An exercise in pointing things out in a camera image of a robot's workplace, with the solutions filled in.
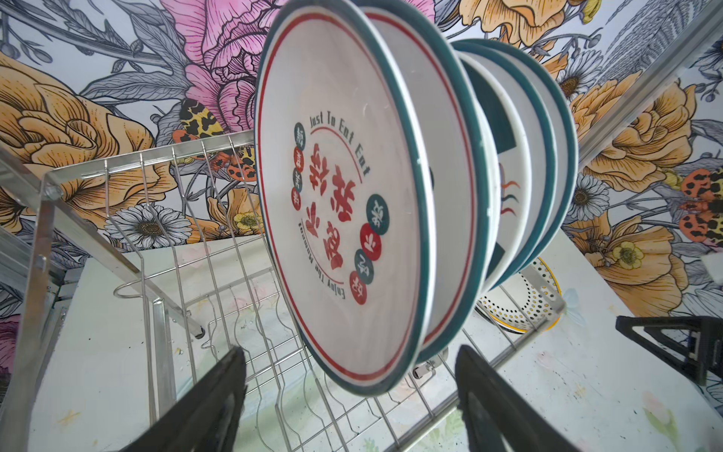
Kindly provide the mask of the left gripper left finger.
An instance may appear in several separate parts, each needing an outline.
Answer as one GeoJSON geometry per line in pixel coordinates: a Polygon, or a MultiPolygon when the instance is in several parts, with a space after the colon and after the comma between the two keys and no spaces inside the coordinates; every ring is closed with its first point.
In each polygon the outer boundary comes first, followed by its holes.
{"type": "Polygon", "coordinates": [[[248,386],[243,348],[232,347],[126,451],[231,451],[248,386]]]}

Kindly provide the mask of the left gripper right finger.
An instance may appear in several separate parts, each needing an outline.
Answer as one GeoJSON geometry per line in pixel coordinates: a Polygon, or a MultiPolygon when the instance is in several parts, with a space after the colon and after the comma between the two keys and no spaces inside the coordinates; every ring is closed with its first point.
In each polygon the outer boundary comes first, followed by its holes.
{"type": "Polygon", "coordinates": [[[471,451],[576,450],[474,348],[459,348],[455,377],[471,451]]]}

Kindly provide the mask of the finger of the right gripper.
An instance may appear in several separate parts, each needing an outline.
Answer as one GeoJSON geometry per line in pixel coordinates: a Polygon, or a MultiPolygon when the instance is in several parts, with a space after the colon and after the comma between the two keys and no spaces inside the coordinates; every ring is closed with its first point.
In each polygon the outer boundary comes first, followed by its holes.
{"type": "Polygon", "coordinates": [[[698,386],[722,377],[721,318],[618,316],[616,330],[698,386]]]}

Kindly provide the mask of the yellow rimmed white plate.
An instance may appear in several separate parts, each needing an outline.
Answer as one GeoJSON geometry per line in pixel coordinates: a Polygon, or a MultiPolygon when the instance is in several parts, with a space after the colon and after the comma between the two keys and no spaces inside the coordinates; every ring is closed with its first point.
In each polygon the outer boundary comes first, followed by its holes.
{"type": "Polygon", "coordinates": [[[543,325],[548,330],[555,327],[564,310],[557,307],[559,303],[565,304],[557,278],[541,258],[528,268],[529,273],[535,271],[544,280],[541,288],[530,282],[525,273],[517,273],[481,296],[474,307],[476,313],[512,334],[526,334],[543,325]]]}

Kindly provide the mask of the chrome wire dish rack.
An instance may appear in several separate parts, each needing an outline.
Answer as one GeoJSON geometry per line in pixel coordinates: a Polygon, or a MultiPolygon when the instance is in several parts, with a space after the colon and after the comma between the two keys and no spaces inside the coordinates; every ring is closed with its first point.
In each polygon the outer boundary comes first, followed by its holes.
{"type": "Polygon", "coordinates": [[[261,235],[123,254],[8,151],[1,184],[41,213],[1,235],[1,280],[24,298],[1,407],[5,451],[121,450],[231,346],[244,348],[237,442],[250,450],[407,451],[457,410],[453,355],[357,397],[303,345],[261,235]]]}

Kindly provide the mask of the red floral pattern plate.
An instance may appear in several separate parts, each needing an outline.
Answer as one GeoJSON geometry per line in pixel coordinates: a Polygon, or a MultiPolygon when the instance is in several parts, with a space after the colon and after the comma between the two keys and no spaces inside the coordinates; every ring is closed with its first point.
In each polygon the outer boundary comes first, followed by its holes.
{"type": "Polygon", "coordinates": [[[254,140],[267,248],[304,344],[344,390],[390,391],[429,325],[435,213],[412,96],[357,5],[281,8],[254,140]]]}

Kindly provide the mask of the white plate row rear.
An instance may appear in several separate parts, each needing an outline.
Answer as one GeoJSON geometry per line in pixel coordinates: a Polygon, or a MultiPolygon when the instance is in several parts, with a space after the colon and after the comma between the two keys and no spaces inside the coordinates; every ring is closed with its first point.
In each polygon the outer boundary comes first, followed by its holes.
{"type": "Polygon", "coordinates": [[[457,49],[485,57],[504,69],[513,81],[506,87],[518,88],[529,105],[521,108],[533,118],[525,120],[526,129],[536,125],[538,137],[530,143],[541,144],[541,151],[532,152],[533,177],[544,182],[542,189],[534,189],[543,197],[541,212],[531,216],[534,221],[533,237],[525,243],[511,265],[507,275],[522,270],[537,258],[553,240],[567,215],[574,193],[579,157],[574,119],[561,88],[551,73],[538,60],[522,50],[500,41],[470,39],[456,43],[457,49]]]}

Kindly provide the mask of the white plate row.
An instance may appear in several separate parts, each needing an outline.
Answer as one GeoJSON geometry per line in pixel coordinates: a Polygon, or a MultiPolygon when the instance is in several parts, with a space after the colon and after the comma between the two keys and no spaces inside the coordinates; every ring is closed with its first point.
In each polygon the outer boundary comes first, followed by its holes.
{"type": "Polygon", "coordinates": [[[455,41],[493,133],[499,173],[499,216],[493,259],[481,292],[486,293],[520,270],[532,257],[549,220],[557,152],[550,115],[540,91],[505,52],[487,44],[455,41]]]}
{"type": "Polygon", "coordinates": [[[470,39],[456,43],[457,49],[485,57],[504,69],[513,81],[506,87],[518,88],[529,105],[521,108],[533,118],[525,120],[526,129],[536,125],[538,137],[530,143],[541,144],[541,151],[532,152],[533,177],[544,182],[542,189],[534,189],[543,197],[541,212],[531,216],[534,221],[533,237],[525,243],[511,265],[507,275],[522,270],[537,258],[553,240],[567,215],[574,193],[579,157],[574,119],[561,88],[551,73],[538,60],[522,50],[500,41],[470,39]]]}

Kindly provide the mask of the red dotted rim plate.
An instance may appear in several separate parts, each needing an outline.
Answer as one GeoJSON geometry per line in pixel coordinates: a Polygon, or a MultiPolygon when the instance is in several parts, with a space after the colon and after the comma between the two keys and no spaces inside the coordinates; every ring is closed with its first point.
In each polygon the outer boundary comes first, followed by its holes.
{"type": "Polygon", "coordinates": [[[442,352],[474,309],[493,257],[496,154],[487,118],[461,60],[408,1],[362,1],[397,60],[429,161],[436,215],[436,282],[417,361],[442,352]]]}

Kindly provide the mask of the white plate row middle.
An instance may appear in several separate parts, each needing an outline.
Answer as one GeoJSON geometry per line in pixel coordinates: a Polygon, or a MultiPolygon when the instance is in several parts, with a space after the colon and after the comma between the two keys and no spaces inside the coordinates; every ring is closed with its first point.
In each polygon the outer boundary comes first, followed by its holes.
{"type": "Polygon", "coordinates": [[[487,44],[455,41],[493,133],[499,173],[499,216],[493,259],[481,292],[486,293],[520,270],[532,257],[549,220],[557,152],[550,115],[540,91],[505,52],[487,44]]]}

